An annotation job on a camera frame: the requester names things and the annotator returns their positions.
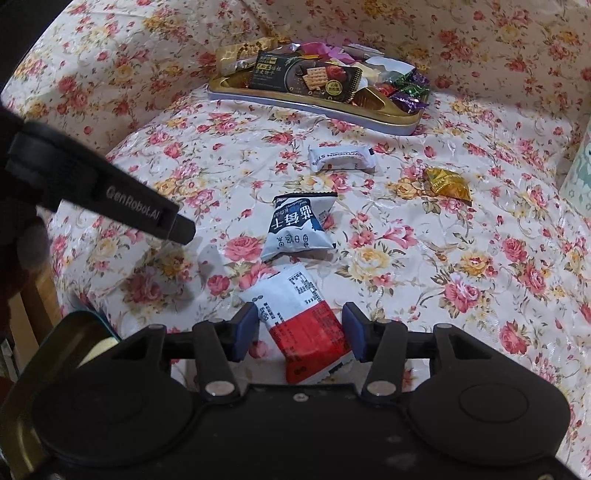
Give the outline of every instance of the purple wrapper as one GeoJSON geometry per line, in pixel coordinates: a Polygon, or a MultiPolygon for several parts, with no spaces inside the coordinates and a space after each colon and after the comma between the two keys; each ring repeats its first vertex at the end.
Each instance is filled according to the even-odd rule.
{"type": "Polygon", "coordinates": [[[417,100],[416,98],[404,92],[395,92],[388,98],[390,98],[390,100],[392,100],[398,108],[406,113],[417,113],[421,108],[427,108],[429,106],[428,103],[417,100]]]}
{"type": "Polygon", "coordinates": [[[419,73],[417,69],[414,69],[414,71],[411,73],[409,80],[410,80],[410,82],[416,83],[417,85],[421,85],[421,86],[429,85],[429,79],[427,77],[425,77],[425,75],[422,75],[421,73],[419,73]]]}

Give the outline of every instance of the blue and white snack package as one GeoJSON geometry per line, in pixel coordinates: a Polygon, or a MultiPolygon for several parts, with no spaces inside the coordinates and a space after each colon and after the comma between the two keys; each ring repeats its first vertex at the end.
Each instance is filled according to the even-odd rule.
{"type": "Polygon", "coordinates": [[[265,262],[278,254],[334,248],[322,224],[336,198],[335,192],[290,193],[275,197],[275,211],[262,247],[261,260],[265,262]]]}
{"type": "Polygon", "coordinates": [[[337,145],[335,147],[309,147],[310,170],[373,170],[374,151],[358,145],[337,145]]]}

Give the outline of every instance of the floral tablecloth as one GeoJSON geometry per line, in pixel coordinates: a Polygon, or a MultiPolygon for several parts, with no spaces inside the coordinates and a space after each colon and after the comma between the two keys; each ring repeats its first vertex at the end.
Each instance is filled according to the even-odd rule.
{"type": "MultiPolygon", "coordinates": [[[[589,7],[399,3],[72,4],[3,100],[103,153],[124,139],[108,161],[179,202],[197,234],[186,247],[162,243],[63,204],[49,223],[63,309],[99,310],[124,337],[150,323],[186,330],[229,319],[237,292],[302,261],[337,316],[354,301],[371,319],[411,330],[451,322],[556,385],[571,405],[559,457],[587,478],[591,223],[557,185],[588,119],[589,7]],[[215,47],[271,33],[384,48],[429,67],[442,91],[406,138],[208,101],[215,47]],[[308,147],[335,144],[372,147],[376,173],[311,174],[308,147]],[[461,172],[472,207],[427,195],[417,181],[426,165],[461,172]],[[328,190],[339,194],[325,223],[336,249],[262,263],[273,197],[328,190]]],[[[264,328],[235,371],[243,381],[284,381],[264,328]]],[[[366,372],[353,362],[327,381],[360,383],[366,372]]],[[[173,375],[190,384],[194,371],[177,362],[173,375]]],[[[427,365],[411,361],[405,387],[427,377],[427,365]]]]}

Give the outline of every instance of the red and white snack package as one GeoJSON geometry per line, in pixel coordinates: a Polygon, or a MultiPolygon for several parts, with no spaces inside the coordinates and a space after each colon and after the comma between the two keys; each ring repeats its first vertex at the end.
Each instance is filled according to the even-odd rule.
{"type": "Polygon", "coordinates": [[[285,356],[289,384],[314,384],[353,359],[343,329],[301,263],[259,280],[240,294],[285,356]]]}

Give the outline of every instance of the blue gripper pad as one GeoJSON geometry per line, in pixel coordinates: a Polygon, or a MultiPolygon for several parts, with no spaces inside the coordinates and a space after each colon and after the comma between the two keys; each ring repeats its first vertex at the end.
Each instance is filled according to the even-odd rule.
{"type": "Polygon", "coordinates": [[[369,319],[359,310],[357,305],[348,301],[343,306],[341,321],[345,338],[353,350],[355,358],[361,362],[366,361],[367,338],[364,326],[370,324],[369,319]]]}
{"type": "Polygon", "coordinates": [[[231,362],[240,362],[244,360],[246,353],[255,339],[258,332],[259,318],[258,309],[252,302],[247,302],[236,315],[230,320],[230,323],[235,325],[235,340],[232,348],[232,358],[228,360],[231,362]]]}

